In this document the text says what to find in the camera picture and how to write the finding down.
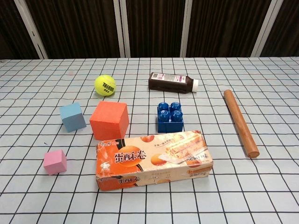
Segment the blue studded toy brick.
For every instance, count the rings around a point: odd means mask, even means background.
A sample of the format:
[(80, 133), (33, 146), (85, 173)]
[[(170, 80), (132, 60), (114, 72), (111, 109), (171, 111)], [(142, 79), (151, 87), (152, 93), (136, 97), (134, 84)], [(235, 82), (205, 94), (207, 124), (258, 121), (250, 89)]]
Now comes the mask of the blue studded toy brick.
[(170, 105), (161, 102), (157, 106), (157, 121), (159, 133), (176, 133), (183, 129), (183, 113), (179, 102)]

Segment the medium blue foam cube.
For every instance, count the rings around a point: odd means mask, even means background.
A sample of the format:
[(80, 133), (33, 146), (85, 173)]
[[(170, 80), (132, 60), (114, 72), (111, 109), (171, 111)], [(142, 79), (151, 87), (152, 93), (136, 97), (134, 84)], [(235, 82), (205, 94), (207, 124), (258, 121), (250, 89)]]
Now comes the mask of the medium blue foam cube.
[(63, 125), (68, 133), (86, 127), (86, 122), (78, 102), (59, 108)]

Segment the large orange foam cube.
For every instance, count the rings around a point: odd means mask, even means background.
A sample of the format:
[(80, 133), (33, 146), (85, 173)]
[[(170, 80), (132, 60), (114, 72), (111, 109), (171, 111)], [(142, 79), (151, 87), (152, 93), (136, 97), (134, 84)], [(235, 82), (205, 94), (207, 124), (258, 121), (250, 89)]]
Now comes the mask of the large orange foam cube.
[(129, 125), (127, 104), (100, 101), (90, 117), (90, 124), (96, 140), (124, 138)]

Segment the checked light blue tablecloth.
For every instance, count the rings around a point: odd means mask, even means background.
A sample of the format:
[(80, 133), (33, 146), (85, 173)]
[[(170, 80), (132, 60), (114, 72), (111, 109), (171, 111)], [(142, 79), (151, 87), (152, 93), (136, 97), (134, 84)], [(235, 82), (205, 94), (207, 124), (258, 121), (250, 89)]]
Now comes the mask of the checked light blue tablecloth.
[[(149, 89), (152, 72), (199, 80), (189, 93)], [(102, 97), (128, 106), (127, 137), (157, 133), (157, 105), (180, 102), (184, 130), (200, 130), (214, 161), (204, 178), (100, 191), (90, 125), (68, 133), (59, 108), (86, 121)], [(231, 90), (260, 155), (249, 158), (230, 114)], [(46, 153), (67, 170), (48, 175)], [(299, 224), (299, 56), (0, 59), (0, 224)]]

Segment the wooden rolling pin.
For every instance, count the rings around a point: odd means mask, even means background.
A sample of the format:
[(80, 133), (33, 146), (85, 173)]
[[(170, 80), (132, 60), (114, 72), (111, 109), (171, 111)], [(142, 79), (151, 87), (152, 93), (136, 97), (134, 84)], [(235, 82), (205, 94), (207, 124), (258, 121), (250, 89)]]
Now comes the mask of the wooden rolling pin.
[(258, 157), (260, 155), (259, 150), (231, 90), (224, 91), (224, 99), (233, 118), (247, 156), (249, 158)]

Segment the orange egg roll box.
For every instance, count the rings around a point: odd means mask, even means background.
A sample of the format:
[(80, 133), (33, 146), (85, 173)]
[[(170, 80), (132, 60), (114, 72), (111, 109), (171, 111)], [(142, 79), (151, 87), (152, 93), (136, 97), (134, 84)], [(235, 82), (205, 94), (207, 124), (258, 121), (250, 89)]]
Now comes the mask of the orange egg roll box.
[(105, 140), (97, 145), (102, 191), (208, 176), (213, 159), (198, 131)]

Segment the yellow tennis ball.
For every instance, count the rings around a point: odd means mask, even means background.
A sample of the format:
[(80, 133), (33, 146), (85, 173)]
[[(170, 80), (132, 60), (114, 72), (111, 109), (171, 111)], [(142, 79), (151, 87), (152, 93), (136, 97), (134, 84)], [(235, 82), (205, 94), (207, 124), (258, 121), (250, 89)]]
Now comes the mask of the yellow tennis ball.
[(110, 96), (115, 92), (116, 82), (110, 75), (100, 75), (94, 82), (95, 91), (101, 96)]

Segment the brown bottle white cap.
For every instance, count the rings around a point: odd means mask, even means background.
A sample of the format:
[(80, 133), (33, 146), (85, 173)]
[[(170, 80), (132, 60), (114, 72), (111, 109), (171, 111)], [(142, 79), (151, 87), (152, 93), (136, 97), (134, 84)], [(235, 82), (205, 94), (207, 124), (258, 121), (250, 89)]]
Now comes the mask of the brown bottle white cap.
[(184, 75), (152, 72), (148, 86), (151, 90), (189, 93), (198, 90), (199, 80)]

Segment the small pink foam cube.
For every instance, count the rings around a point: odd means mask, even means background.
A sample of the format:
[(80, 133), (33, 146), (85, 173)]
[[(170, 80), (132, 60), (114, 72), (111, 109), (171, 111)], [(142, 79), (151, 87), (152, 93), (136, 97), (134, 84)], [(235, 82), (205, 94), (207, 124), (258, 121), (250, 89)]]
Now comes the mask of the small pink foam cube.
[(55, 175), (67, 170), (67, 159), (62, 149), (45, 154), (43, 167), (48, 175)]

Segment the dark folding screen white frames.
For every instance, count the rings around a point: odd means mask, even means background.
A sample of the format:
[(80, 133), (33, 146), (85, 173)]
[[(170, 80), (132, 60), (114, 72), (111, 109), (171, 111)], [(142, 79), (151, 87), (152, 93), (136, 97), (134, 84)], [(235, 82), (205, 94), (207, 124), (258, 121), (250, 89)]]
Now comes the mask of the dark folding screen white frames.
[[(113, 0), (25, 0), (50, 59), (120, 57)], [(188, 57), (249, 57), (271, 0), (192, 0)], [(132, 57), (178, 57), (186, 0), (126, 0)], [(283, 0), (261, 56), (299, 56), (299, 0)], [(0, 59), (38, 59), (0, 0)]]

